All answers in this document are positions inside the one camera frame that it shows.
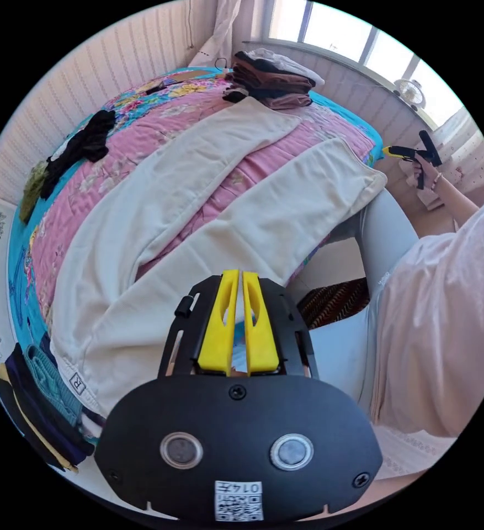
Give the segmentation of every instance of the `yellow gripper fingers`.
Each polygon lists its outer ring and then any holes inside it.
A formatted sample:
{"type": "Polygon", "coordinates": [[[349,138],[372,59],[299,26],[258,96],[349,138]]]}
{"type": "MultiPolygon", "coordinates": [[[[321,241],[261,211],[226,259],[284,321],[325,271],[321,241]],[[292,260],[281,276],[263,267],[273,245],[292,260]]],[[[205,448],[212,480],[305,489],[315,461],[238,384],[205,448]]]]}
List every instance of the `yellow gripper fingers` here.
{"type": "Polygon", "coordinates": [[[239,277],[239,271],[224,271],[221,277],[198,357],[198,366],[203,371],[231,375],[239,277]],[[224,324],[226,311],[227,322],[224,324]]]}
{"type": "Polygon", "coordinates": [[[243,309],[246,328],[247,374],[274,372],[279,366],[275,339],[260,289],[258,274],[242,273],[243,309]]]}

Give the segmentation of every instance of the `clothing tag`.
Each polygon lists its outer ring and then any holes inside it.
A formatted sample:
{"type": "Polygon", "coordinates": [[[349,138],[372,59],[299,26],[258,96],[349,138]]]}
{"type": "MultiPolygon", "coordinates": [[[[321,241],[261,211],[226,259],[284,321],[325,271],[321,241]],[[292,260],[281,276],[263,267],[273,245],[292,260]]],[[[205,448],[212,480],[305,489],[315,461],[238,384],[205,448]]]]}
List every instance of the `clothing tag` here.
{"type": "Polygon", "coordinates": [[[78,372],[75,373],[70,379],[69,383],[71,383],[71,386],[73,387],[73,390],[79,395],[82,395],[82,392],[86,389],[86,384],[82,381],[80,376],[78,375],[78,372]]]}

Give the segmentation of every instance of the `stack of clothes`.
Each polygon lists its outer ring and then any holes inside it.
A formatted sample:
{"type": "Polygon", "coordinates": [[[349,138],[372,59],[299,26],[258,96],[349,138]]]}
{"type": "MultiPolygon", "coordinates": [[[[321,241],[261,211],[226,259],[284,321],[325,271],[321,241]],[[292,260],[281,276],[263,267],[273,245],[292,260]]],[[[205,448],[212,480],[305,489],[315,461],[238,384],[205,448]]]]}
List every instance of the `stack of clothes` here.
{"type": "Polygon", "coordinates": [[[315,72],[264,48],[235,54],[225,79],[231,82],[226,101],[238,103],[250,96],[274,110],[310,105],[310,90],[325,83],[315,72]]]}
{"type": "Polygon", "coordinates": [[[87,410],[65,386],[55,359],[19,344],[0,364],[0,398],[25,439],[56,469],[77,472],[92,455],[104,419],[87,410]]]}

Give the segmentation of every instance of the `leg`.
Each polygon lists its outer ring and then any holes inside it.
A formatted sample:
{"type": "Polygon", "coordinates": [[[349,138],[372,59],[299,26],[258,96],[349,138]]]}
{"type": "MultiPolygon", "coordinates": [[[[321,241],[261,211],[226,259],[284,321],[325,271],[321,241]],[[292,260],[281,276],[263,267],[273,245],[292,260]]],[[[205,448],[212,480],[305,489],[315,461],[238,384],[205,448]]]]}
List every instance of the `leg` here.
{"type": "MultiPolygon", "coordinates": [[[[382,288],[384,275],[418,241],[387,190],[338,225],[328,243],[350,237],[358,242],[371,299],[382,288]]],[[[374,379],[376,313],[369,304],[348,319],[310,331],[320,379],[348,394],[367,414],[374,379]]]]}
{"type": "Polygon", "coordinates": [[[413,226],[393,196],[384,189],[363,210],[338,225],[328,243],[355,237],[371,297],[379,281],[418,241],[413,226]]]}

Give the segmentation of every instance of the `wall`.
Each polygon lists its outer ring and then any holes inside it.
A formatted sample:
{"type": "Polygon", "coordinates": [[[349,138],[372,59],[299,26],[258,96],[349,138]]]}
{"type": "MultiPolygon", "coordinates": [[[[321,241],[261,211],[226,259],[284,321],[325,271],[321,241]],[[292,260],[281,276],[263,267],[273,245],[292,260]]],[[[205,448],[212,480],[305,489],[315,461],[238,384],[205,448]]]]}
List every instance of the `wall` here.
{"type": "Polygon", "coordinates": [[[179,0],[147,9],[106,28],[60,61],[0,136],[0,198],[17,204],[31,168],[108,100],[186,66],[212,35],[216,6],[216,0],[179,0]]]}

